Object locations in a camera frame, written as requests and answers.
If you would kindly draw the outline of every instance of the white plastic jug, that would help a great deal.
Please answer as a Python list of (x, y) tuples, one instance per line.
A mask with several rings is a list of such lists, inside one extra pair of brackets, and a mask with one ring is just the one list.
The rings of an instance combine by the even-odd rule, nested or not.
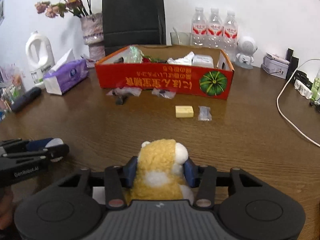
[[(32, 46), (36, 50), (36, 55), (32, 53)], [(26, 44), (26, 55), (34, 84), (44, 88), (43, 76), (55, 65), (49, 39), (38, 31), (31, 33)]]

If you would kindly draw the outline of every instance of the tissue box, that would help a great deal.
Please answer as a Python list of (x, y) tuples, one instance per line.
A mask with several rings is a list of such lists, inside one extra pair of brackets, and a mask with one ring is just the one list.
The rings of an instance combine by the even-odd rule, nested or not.
[(62, 95), (89, 75), (85, 59), (70, 61), (57, 71), (44, 75), (44, 85), (48, 93)]

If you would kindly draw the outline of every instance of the white cable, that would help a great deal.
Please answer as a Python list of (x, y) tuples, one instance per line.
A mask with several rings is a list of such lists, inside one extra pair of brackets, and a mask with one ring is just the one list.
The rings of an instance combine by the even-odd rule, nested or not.
[[(316, 59), (309, 59), (309, 60), (307, 60), (305, 63), (307, 63), (307, 62), (309, 62), (309, 61), (311, 61), (311, 60), (320, 60), (320, 59), (317, 59), (317, 58), (316, 58)], [(288, 81), (286, 82), (286, 84), (284, 85), (283, 89), (281, 90), (280, 94), (279, 94), (278, 97), (277, 97), (277, 108), (278, 108), (279, 113), (282, 115), (282, 117), (283, 117), (284, 119), (286, 119), (286, 120), (289, 122), (289, 124), (291, 124), (304, 138), (306, 138), (306, 139), (309, 140), (310, 142), (312, 142), (312, 143), (314, 143), (315, 145), (317, 145), (318, 147), (320, 147), (320, 144), (316, 143), (314, 140), (312, 140), (312, 139), (310, 139), (308, 136), (306, 136), (303, 132), (301, 132), (301, 131), (299, 130), (298, 127), (296, 127), (288, 118), (286, 118), (286, 117), (284, 116), (284, 114), (282, 114), (282, 112), (281, 112), (281, 110), (280, 110), (280, 108), (279, 108), (279, 98), (280, 98), (282, 92), (283, 92), (284, 89), (286, 88), (287, 84), (289, 84), (290, 80), (292, 79), (292, 77), (293, 77), (293, 75), (296, 73), (296, 71), (297, 71), (299, 68), (301, 68), (305, 63), (303, 63), (302, 65), (300, 65), (300, 67), (296, 68), (296, 70), (292, 73), (292, 75), (291, 75), (291, 77), (289, 78), (289, 80), (288, 80)]]

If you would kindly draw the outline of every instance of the white robot figurine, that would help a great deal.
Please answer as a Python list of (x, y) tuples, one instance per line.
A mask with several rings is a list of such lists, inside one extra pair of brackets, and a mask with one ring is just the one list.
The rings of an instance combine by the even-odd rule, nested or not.
[(254, 62), (253, 54), (257, 51), (258, 47), (253, 38), (244, 36), (241, 37), (237, 43), (240, 53), (237, 54), (236, 62), (240, 67), (252, 69), (251, 63)]

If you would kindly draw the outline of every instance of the black paper bag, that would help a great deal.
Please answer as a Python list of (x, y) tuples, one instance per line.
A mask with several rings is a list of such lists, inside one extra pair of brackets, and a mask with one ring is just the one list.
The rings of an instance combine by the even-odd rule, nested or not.
[(163, 0), (102, 0), (106, 55), (131, 44), (166, 44)]

